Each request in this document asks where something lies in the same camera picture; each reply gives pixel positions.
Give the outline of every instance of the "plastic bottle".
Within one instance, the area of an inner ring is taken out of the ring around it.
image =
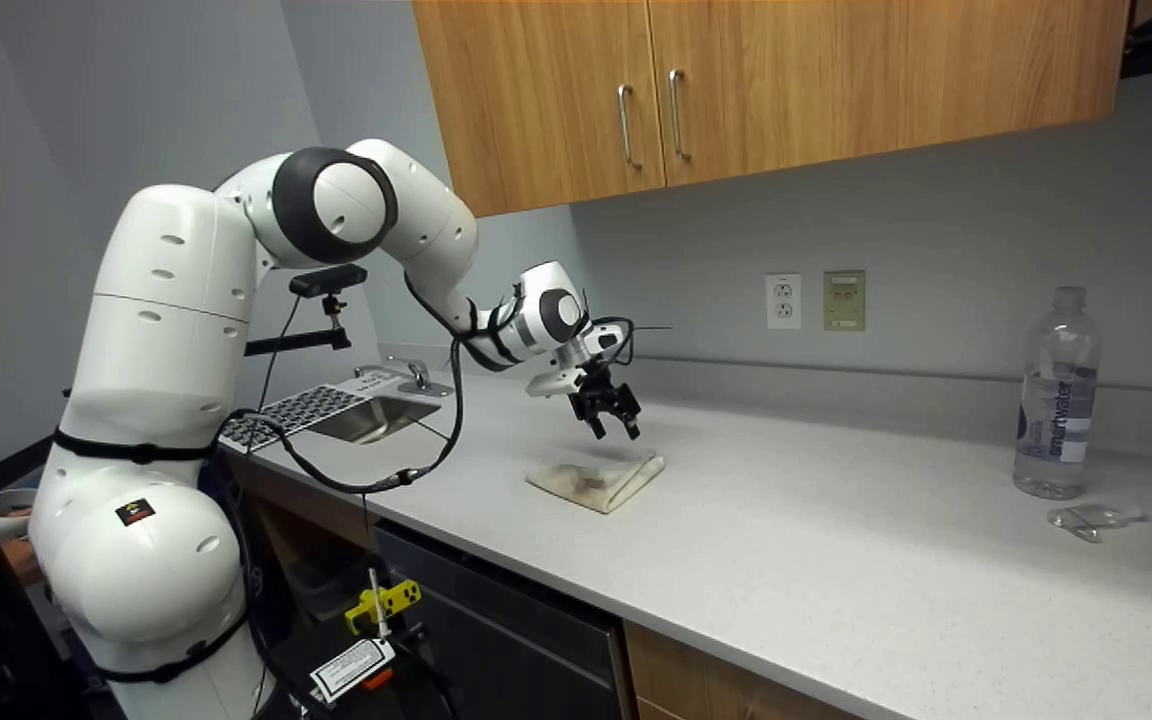
[[[1057,288],[1054,314],[1019,377],[1011,478],[1046,500],[1084,496],[1089,486],[1102,341],[1084,298],[1084,288]]]

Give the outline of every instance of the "electrical outlet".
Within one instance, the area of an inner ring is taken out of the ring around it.
[[[804,327],[804,274],[764,274],[768,327]]]

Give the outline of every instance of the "cable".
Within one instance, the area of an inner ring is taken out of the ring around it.
[[[256,685],[256,700],[252,700],[252,710],[249,710],[249,715],[259,710],[266,678],[267,678],[267,665],[259,668],[259,685]]]
[[[297,294],[297,305],[292,305],[292,311],[288,311],[288,320],[286,320],[279,335],[288,335],[288,327],[292,327],[297,311],[302,311],[302,294]],[[267,365],[266,365],[266,381],[259,381],[259,401],[256,401],[256,408],[266,408],[266,396],[267,396],[267,381],[271,381],[271,366],[275,366],[275,365],[279,365],[279,351],[271,351],[271,354],[267,354]]]
[[[403,641],[393,641],[393,649],[430,675],[430,685],[437,687],[444,715],[460,720],[455,696],[449,687],[449,675],[442,668],[433,668],[418,649],[410,649]]]
[[[288,430],[286,430],[279,425],[271,425],[271,418],[256,418],[256,425],[266,425],[266,429],[286,442],[286,453],[297,459],[297,467],[304,467],[304,476],[311,476],[316,482],[326,482],[326,486],[331,486],[331,493],[376,496],[376,493],[393,493],[393,486],[418,482],[421,476],[437,470],[437,467],[451,456],[451,449],[455,449],[455,438],[460,438],[460,429],[466,429],[460,345],[466,345],[466,341],[451,335],[451,346],[449,346],[455,418],[451,418],[451,430],[449,430],[442,456],[437,456],[433,464],[426,464],[426,467],[400,467],[400,470],[393,470],[393,476],[386,476],[386,478],[371,478],[371,482],[344,482],[344,478],[320,470],[309,456],[302,456],[297,442],[288,438]]]
[[[243,518],[243,486],[229,470],[223,470],[223,493],[222,496],[223,496],[229,522],[233,522],[233,532],[240,538],[240,571],[243,571],[243,601],[249,601],[243,611],[249,611],[256,656],[266,665],[252,705],[259,707],[266,678],[271,675],[275,687],[302,707],[302,715],[330,720],[331,707],[326,707],[320,700],[302,690],[302,685],[271,661],[271,642],[267,642],[267,635],[266,635],[266,627],[256,618],[256,604],[266,601],[266,581],[256,571],[256,546],[252,546],[252,532],[249,532],[249,518]]]

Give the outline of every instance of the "cabinet door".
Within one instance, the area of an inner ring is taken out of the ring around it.
[[[654,0],[668,184],[1112,109],[1129,0]]]
[[[635,623],[623,623],[623,656],[642,720],[848,720]]]
[[[662,187],[642,0],[418,0],[418,24],[471,213]]]

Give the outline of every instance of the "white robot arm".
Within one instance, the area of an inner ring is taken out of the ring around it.
[[[386,138],[267,156],[204,187],[127,200],[93,292],[74,396],[41,478],[34,542],[52,596],[127,715],[249,715],[259,651],[243,627],[240,542],[195,470],[237,408],[252,292],[271,268],[351,265],[386,249],[413,294],[485,366],[552,351],[534,392],[581,418],[635,401],[609,365],[628,322],[597,322],[561,265],[477,309],[455,292],[471,213]]]
[[[259,268],[340,265],[371,249],[403,265],[413,294],[466,341],[481,366],[513,366],[552,351],[535,396],[572,396],[581,418],[606,436],[597,413],[622,415],[635,436],[628,388],[606,382],[606,358],[628,346],[628,322],[597,322],[561,265],[527,268],[513,294],[477,309],[460,274],[477,252],[477,217],[430,168],[386,138],[267,156],[229,184],[259,236]]]

